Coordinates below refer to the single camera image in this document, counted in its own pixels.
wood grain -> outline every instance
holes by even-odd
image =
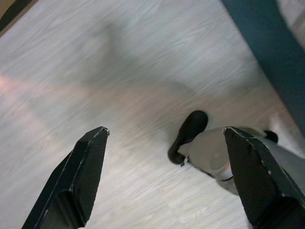
[[[0,38],[0,221],[20,228],[77,139],[110,129],[89,229],[247,227],[238,197],[167,149],[195,109],[209,128],[304,139],[217,0],[39,0]]]

wooden floor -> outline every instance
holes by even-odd
[[[218,0],[39,0],[0,38],[0,222],[20,228],[51,171],[110,129],[88,229],[244,229],[239,197],[167,149],[184,118],[304,139]]]

light wood laminate floor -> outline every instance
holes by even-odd
[[[110,129],[88,229],[243,229],[239,197],[167,159],[184,118],[304,139],[218,0],[39,0],[0,38],[0,228],[20,228],[51,171]]]

